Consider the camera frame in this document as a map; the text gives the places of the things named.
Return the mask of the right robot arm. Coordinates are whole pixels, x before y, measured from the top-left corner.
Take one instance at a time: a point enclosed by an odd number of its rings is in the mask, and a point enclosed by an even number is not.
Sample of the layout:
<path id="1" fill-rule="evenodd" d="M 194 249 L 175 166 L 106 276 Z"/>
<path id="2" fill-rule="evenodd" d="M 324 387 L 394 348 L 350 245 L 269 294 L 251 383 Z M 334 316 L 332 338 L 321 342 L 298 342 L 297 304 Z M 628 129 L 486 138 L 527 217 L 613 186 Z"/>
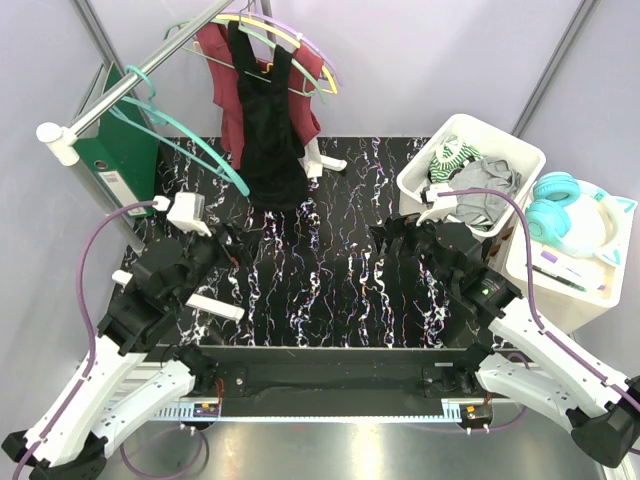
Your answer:
<path id="1" fill-rule="evenodd" d="M 473 321 L 515 346 L 537 371 L 482 345 L 454 371 L 466 396 L 506 396 L 566 430 L 592 460 L 614 469 L 639 439 L 639 380 L 608 366 L 543 317 L 531 295 L 483 261 L 482 242 L 462 223 L 390 217 L 370 229 L 378 253 L 415 258 L 441 283 L 455 323 Z"/>

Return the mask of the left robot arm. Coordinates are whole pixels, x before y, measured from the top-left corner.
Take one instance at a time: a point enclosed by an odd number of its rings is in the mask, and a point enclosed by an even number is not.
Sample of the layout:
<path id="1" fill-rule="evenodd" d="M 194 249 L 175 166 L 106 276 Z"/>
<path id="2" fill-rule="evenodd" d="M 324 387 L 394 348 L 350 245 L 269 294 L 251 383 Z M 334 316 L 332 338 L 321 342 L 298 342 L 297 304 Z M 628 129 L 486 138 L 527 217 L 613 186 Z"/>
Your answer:
<path id="1" fill-rule="evenodd" d="M 123 292 L 89 328 L 89 350 L 50 409 L 30 429 L 12 432 L 2 449 L 15 462 L 13 474 L 29 466 L 32 479 L 95 479 L 107 459 L 155 413 L 182 396 L 217 388 L 216 362 L 191 344 L 145 384 L 116 405 L 109 402 L 127 376 L 143 363 L 182 311 L 198 307 L 239 320 L 240 307 L 204 299 L 195 292 L 215 268 L 253 264 L 262 233 L 221 224 L 211 235 L 186 241 L 163 238 L 147 245 L 121 278 Z"/>

